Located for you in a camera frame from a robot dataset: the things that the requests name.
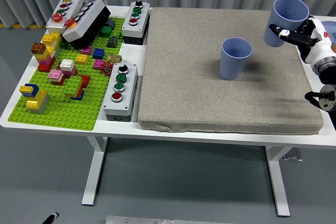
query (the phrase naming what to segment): table leg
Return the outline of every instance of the table leg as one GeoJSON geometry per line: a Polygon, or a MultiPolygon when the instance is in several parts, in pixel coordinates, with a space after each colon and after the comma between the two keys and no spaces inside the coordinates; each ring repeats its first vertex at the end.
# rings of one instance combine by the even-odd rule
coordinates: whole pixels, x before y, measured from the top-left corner
{"type": "Polygon", "coordinates": [[[96,197],[97,185],[99,182],[99,175],[101,166],[104,161],[105,149],[107,145],[107,137],[88,136],[90,144],[94,148],[94,154],[90,167],[88,180],[84,191],[82,205],[93,206],[96,197]]]}
{"type": "Polygon", "coordinates": [[[291,150],[291,147],[266,146],[265,149],[278,216],[288,217],[290,213],[279,159],[286,155],[291,150]]]}

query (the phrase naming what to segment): white table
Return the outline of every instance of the white table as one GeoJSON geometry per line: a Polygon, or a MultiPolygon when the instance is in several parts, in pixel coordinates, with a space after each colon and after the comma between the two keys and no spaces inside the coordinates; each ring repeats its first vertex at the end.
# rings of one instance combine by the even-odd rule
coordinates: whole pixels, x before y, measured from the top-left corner
{"type": "MultiPolygon", "coordinates": [[[[111,16],[113,17],[125,17],[128,11],[128,7],[109,6],[108,8],[111,12],[111,16]]],[[[319,18],[321,21],[330,20],[336,22],[336,17],[319,18]]],[[[140,87],[143,76],[146,45],[137,46],[123,44],[120,49],[120,55],[122,55],[124,63],[135,63],[138,65],[140,87]]],[[[99,112],[97,122],[92,131],[9,122],[8,117],[21,96],[19,87],[26,84],[31,79],[37,66],[38,64],[36,59],[32,57],[0,118],[0,124],[2,127],[10,131],[86,136],[94,148],[94,155],[82,200],[83,205],[92,206],[94,203],[108,137],[265,146],[276,208],[279,216],[290,216],[285,188],[283,185],[284,183],[282,181],[281,170],[278,162],[279,159],[288,153],[288,151],[293,147],[336,149],[336,131],[332,125],[329,115],[324,111],[322,111],[324,125],[319,134],[296,136],[200,132],[168,133],[149,131],[140,128],[136,116],[133,117],[132,122],[107,121],[102,109],[99,112]]],[[[304,64],[304,69],[307,73],[313,91],[319,92],[323,85],[321,84],[318,76],[313,73],[309,65],[304,64]]],[[[140,90],[141,89],[138,88],[134,103],[133,113],[135,115],[137,115],[138,112],[140,90]]]]}

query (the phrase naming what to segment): gray floor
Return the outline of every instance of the gray floor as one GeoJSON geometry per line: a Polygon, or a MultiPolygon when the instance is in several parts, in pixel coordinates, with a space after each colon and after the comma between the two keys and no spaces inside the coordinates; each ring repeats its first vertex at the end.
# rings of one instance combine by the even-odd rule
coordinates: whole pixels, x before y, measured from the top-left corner
{"type": "MultiPolygon", "coordinates": [[[[0,28],[2,113],[43,30],[0,28]]],[[[264,149],[146,140],[108,144],[93,207],[81,205],[93,148],[84,137],[0,127],[0,223],[105,223],[106,216],[228,223],[335,223],[336,151],[281,161],[291,217],[276,215],[264,149]]]]}

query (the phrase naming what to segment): brown lego brick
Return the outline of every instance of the brown lego brick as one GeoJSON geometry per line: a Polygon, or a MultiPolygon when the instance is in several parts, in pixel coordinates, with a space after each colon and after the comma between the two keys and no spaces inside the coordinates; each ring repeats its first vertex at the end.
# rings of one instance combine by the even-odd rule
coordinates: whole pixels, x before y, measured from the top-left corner
{"type": "Polygon", "coordinates": [[[41,42],[34,42],[34,44],[32,45],[30,49],[33,54],[42,55],[44,51],[47,50],[47,47],[41,42]]]}

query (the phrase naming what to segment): black knob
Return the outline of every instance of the black knob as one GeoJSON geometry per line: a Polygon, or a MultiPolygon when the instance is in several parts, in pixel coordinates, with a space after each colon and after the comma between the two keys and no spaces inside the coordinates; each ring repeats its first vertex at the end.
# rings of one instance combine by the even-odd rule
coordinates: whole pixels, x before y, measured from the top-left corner
{"type": "Polygon", "coordinates": [[[143,7],[142,1],[141,0],[136,1],[135,6],[142,8],[143,7]]]}
{"type": "Polygon", "coordinates": [[[128,67],[126,64],[123,64],[118,69],[119,73],[128,74],[128,67]]]}

